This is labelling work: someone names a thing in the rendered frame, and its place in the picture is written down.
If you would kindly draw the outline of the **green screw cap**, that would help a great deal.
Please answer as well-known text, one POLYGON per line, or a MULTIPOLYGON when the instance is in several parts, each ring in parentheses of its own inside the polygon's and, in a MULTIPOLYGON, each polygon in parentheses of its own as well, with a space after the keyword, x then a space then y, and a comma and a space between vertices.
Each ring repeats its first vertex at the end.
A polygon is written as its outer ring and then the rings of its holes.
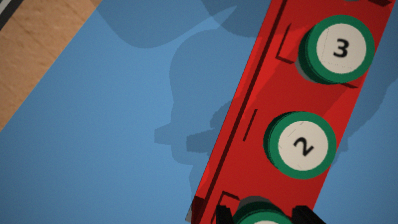
POLYGON ((311 179, 332 164, 337 140, 330 124, 306 111, 278 115, 267 126, 263 148, 270 163, 295 179, 311 179))
POLYGON ((293 224, 279 207, 265 201, 248 203, 232 217, 235 224, 293 224))
POLYGON ((349 15, 333 15, 314 25, 298 47, 301 69, 314 82, 336 85, 361 77, 371 66, 375 43, 368 27, 349 15))

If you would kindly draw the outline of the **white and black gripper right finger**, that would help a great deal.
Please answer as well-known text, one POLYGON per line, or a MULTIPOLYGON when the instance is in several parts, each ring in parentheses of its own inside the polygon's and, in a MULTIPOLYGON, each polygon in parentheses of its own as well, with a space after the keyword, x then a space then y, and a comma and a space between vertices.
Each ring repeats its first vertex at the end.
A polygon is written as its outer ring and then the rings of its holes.
POLYGON ((292 208, 293 224, 326 224, 308 206, 296 205, 292 208))

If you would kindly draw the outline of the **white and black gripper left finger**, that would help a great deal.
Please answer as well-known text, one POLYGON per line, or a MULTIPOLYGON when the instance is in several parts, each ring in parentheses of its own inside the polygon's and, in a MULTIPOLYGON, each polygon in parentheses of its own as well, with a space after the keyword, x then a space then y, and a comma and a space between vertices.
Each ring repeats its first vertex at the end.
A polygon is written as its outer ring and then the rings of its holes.
POLYGON ((226 205, 216 205, 216 224, 234 224, 230 208, 226 205))

